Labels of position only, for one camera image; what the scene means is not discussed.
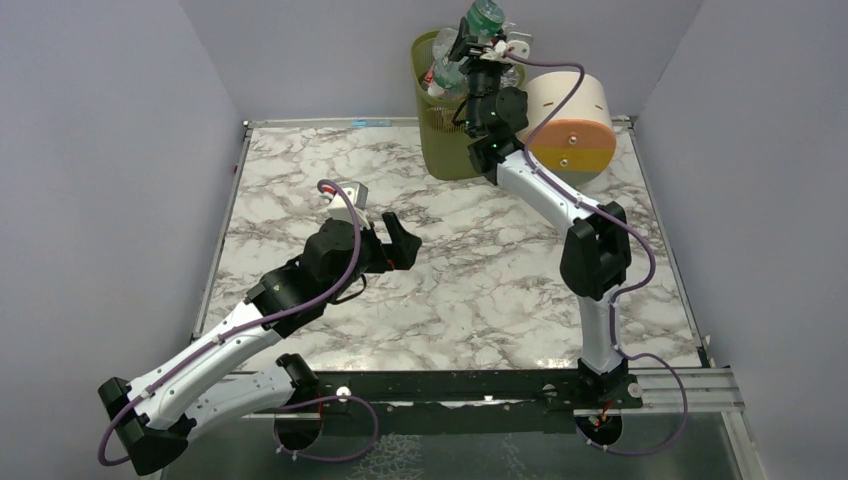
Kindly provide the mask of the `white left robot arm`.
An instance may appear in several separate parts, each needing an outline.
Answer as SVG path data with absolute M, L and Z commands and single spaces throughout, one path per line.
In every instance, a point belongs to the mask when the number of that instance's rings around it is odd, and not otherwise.
M 150 372 L 112 377 L 98 389 L 110 423 L 97 447 L 106 467 L 131 463 L 141 476 L 177 459 L 207 429 L 271 407 L 320 409 L 329 401 L 298 354 L 241 381 L 224 376 L 256 353 L 321 317 L 329 305 L 351 300 L 347 289 L 370 274 L 411 269 L 423 245 L 397 215 L 383 213 L 383 242 L 365 208 L 365 187 L 322 180 L 329 217 L 302 252 L 265 273 L 243 301 L 210 332 Z

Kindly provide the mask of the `green Cestbon label water bottle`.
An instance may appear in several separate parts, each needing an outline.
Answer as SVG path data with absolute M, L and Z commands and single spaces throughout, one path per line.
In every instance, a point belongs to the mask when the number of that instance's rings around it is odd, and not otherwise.
M 430 97 L 455 101 L 466 95 L 466 77 L 457 62 L 442 58 L 434 62 L 427 86 Z

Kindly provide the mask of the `clear unlabelled bottle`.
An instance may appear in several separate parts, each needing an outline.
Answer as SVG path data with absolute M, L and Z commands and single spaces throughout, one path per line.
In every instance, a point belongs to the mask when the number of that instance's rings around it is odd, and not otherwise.
M 520 87 L 524 81 L 525 70 L 520 65 L 512 65 L 505 70 L 501 76 L 500 87 L 502 89 L 509 87 Z

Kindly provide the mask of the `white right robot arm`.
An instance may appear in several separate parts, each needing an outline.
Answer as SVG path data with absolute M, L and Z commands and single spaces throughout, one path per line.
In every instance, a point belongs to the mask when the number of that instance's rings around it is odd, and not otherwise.
M 523 87 L 506 87 L 502 75 L 529 62 L 530 40 L 499 34 L 487 43 L 460 32 L 448 58 L 468 82 L 459 125 L 472 138 L 474 170 L 525 201 L 563 237 L 560 274 L 578 298 L 582 352 L 578 367 L 589 377 L 624 374 L 626 362 L 613 336 L 620 322 L 612 295 L 632 263 L 626 214 L 576 189 L 610 164 L 616 139 L 605 91 L 578 67 L 557 67 Z

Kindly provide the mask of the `blue label bottle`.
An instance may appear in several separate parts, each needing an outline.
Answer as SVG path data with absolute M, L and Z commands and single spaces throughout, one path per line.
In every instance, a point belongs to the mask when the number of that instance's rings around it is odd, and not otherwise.
M 457 36 L 458 30 L 456 28 L 447 27 L 438 31 L 431 45 L 434 63 L 441 61 L 449 55 Z

